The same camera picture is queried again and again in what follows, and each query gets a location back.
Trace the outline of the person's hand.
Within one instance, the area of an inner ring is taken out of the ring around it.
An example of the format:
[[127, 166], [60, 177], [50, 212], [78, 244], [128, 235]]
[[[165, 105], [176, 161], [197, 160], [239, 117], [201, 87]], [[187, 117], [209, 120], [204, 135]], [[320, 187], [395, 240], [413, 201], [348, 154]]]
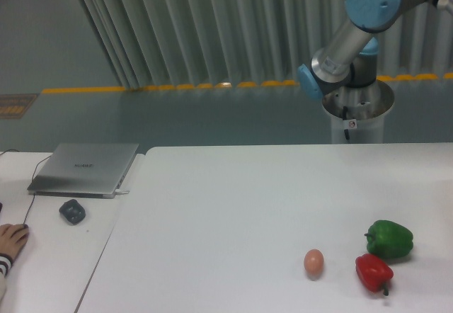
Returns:
[[15, 261], [28, 242], [29, 228], [26, 224], [1, 225], [0, 249], [4, 254]]

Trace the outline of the striped sleeve forearm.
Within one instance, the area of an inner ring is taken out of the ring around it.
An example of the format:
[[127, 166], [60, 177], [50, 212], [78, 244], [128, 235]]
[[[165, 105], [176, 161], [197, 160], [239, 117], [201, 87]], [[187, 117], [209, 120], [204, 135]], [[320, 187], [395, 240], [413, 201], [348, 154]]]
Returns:
[[1, 254], [0, 255], [0, 272], [1, 272], [0, 300], [3, 300], [4, 295], [6, 293], [6, 289], [7, 289], [6, 277], [9, 274], [12, 266], [13, 266], [12, 258], [10, 256], [7, 256], [6, 254]]

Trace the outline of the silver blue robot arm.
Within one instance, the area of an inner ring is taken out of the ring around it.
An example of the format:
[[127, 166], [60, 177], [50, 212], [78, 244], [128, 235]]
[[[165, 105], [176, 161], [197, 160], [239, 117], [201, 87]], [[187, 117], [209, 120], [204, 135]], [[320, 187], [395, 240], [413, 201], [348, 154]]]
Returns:
[[399, 16], [424, 3], [452, 11], [452, 0], [345, 0], [347, 20], [308, 65], [297, 70], [306, 94], [319, 99], [341, 86], [361, 88], [374, 83], [377, 41]]

